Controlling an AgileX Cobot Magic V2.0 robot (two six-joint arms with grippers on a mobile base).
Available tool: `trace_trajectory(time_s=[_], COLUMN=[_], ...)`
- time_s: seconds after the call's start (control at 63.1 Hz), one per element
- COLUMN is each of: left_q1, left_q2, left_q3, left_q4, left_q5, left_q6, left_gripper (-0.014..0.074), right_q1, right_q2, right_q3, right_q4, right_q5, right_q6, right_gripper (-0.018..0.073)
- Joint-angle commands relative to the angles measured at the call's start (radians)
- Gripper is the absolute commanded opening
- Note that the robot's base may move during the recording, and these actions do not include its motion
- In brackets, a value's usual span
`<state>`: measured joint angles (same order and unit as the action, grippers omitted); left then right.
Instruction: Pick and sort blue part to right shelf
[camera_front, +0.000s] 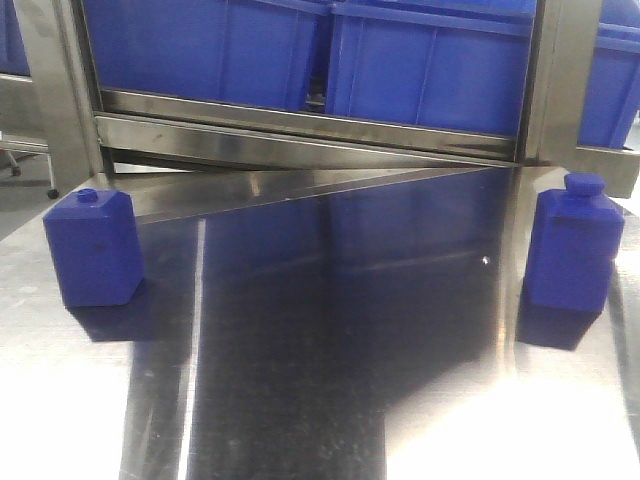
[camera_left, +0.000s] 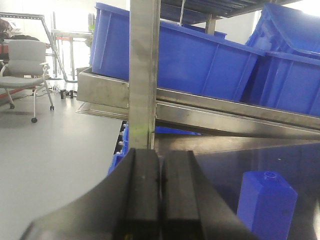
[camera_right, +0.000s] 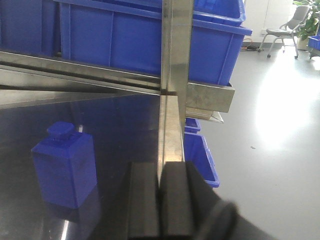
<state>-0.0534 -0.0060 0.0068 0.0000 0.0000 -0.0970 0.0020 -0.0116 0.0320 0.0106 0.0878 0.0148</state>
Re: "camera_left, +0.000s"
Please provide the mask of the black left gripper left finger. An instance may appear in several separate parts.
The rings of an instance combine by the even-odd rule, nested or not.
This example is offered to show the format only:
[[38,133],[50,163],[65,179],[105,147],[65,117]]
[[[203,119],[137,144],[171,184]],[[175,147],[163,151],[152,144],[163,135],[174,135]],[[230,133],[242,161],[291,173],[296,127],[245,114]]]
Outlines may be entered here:
[[22,240],[157,240],[160,166],[154,150],[131,148],[89,192],[33,220]]

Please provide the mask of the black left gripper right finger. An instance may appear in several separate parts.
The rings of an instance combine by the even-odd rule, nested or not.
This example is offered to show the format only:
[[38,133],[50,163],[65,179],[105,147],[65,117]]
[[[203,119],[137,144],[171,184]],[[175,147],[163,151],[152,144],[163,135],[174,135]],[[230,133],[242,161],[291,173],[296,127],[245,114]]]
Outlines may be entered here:
[[206,178],[192,151],[172,151],[162,166],[164,240],[256,240]]

